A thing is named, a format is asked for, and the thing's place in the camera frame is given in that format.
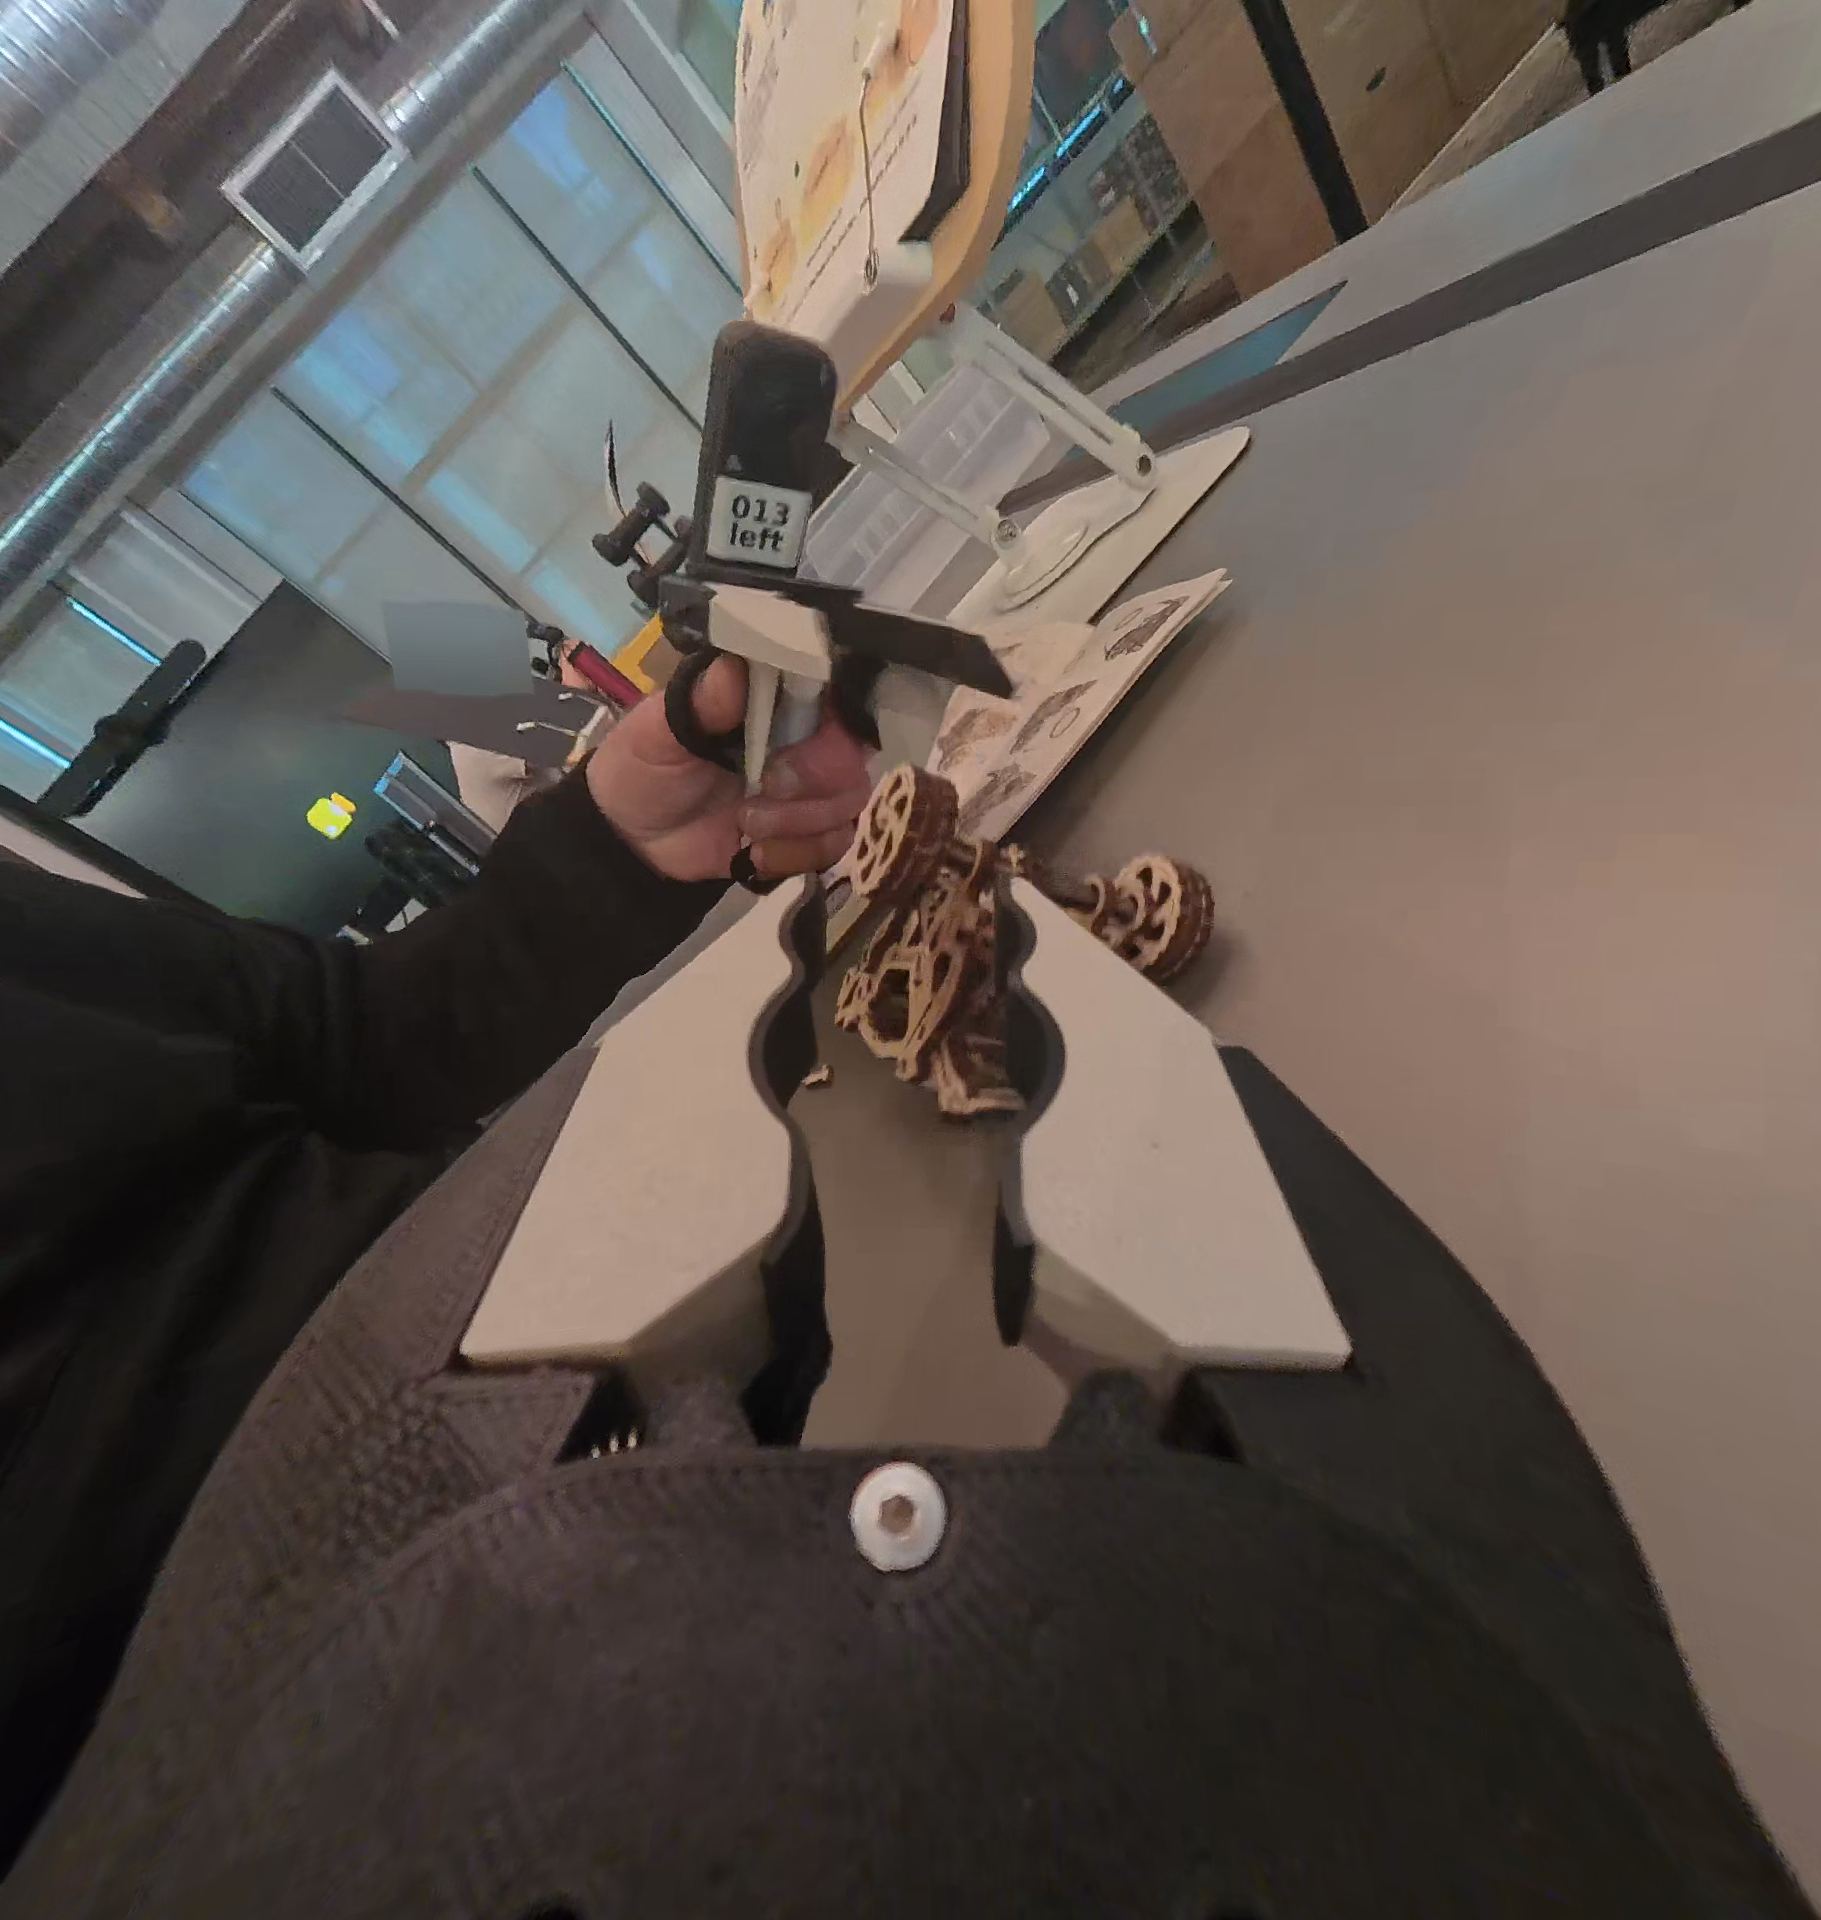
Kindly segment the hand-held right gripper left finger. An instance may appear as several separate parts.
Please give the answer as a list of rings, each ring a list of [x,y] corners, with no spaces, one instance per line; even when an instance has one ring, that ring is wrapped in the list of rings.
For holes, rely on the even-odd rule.
[[[780,882],[597,1042],[459,1338],[474,1370],[713,1381],[796,1445],[825,1381],[823,1231],[791,1113],[819,1062],[813,877]]]

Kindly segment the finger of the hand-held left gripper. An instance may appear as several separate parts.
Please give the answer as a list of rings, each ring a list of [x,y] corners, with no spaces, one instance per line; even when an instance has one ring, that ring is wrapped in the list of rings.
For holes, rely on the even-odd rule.
[[[810,586],[810,609],[825,620],[830,684],[850,700],[867,697],[888,667],[999,700],[1011,696],[1007,672],[975,632],[879,608],[845,586]]]
[[[830,679],[825,617],[778,591],[711,588],[707,642],[807,692],[821,692]]]

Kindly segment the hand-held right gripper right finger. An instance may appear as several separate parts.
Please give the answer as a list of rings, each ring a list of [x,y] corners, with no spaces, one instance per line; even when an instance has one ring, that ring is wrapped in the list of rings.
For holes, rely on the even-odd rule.
[[[1198,1371],[1339,1373],[1351,1338],[1210,1032],[1022,879],[995,887],[1021,1111],[996,1174],[1003,1346],[1169,1408]]]

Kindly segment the wooden buggy model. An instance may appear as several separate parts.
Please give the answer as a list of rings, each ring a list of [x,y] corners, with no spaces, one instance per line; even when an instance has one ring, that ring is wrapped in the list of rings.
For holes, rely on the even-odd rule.
[[[970,837],[956,787],[909,763],[872,790],[850,860],[851,892],[879,921],[843,977],[834,1026],[953,1122],[1021,1108],[995,956],[999,882],[1034,883],[1162,987],[1200,958],[1216,923],[1212,887],[1187,862],[1144,851],[1113,875],[1070,879],[1022,848]]]

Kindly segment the person's left forearm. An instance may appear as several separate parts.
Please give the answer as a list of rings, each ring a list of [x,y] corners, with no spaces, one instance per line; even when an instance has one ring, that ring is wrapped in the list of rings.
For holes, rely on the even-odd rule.
[[[373,943],[188,921],[154,966],[157,1003],[181,1032],[223,1037],[253,1098],[341,1143],[420,1146],[484,1122],[727,888],[660,877],[584,770],[512,811],[459,899]]]

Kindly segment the person's left hand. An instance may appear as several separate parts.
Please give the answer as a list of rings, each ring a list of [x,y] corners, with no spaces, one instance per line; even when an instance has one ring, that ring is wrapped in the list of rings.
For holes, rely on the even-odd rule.
[[[837,716],[765,757],[760,779],[691,754],[665,694],[635,707],[587,760],[587,787],[626,845],[672,882],[783,882],[832,867],[854,837],[872,775]]]

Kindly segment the instruction booklet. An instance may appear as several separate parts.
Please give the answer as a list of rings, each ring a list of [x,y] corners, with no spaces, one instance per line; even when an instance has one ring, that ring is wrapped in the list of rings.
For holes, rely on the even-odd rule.
[[[1042,623],[992,633],[1011,680],[1003,700],[956,692],[922,768],[953,787],[965,838],[999,842],[1062,775],[1166,648],[1232,580],[1224,570],[1150,588],[1094,623]]]

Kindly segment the black dumbbell rack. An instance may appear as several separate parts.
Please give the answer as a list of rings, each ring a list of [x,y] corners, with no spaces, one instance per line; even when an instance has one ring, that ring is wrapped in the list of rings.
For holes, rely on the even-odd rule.
[[[662,583],[682,572],[691,533],[691,517],[673,515],[670,498],[655,483],[640,482],[612,528],[591,538],[591,547],[625,574],[631,596],[644,609],[656,613]]]

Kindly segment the clear plastic storage box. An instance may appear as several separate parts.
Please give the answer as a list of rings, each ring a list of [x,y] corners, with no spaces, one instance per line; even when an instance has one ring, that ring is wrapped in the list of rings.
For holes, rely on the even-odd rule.
[[[988,375],[951,366],[906,406],[885,448],[898,467],[975,515],[1019,485],[1053,437],[1025,400]],[[851,463],[810,515],[804,572],[860,588],[879,605],[925,609],[956,567],[971,584],[992,557],[967,527],[904,492],[889,471]]]

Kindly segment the white instruction sheet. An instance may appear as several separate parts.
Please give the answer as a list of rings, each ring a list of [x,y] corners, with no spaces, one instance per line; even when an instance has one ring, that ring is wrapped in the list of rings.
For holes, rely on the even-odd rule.
[[[956,5],[744,1],[734,42],[734,203],[746,313],[825,343],[953,184],[945,97]]]

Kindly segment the black monitor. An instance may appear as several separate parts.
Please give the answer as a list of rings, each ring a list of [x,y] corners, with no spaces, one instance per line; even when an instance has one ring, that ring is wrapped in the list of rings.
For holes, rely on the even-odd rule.
[[[512,609],[391,605],[402,667],[300,588],[218,648],[177,642],[95,715],[41,814],[229,914],[377,935],[457,897],[509,808],[563,770],[595,696],[529,672]],[[330,843],[304,819],[339,792]]]

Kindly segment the silver ventilation duct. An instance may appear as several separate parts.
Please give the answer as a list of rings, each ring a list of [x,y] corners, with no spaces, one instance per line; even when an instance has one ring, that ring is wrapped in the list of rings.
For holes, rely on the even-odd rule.
[[[587,5],[438,5],[353,83],[395,163],[294,266],[242,213],[0,472],[0,664],[129,502],[170,485],[591,32]]]

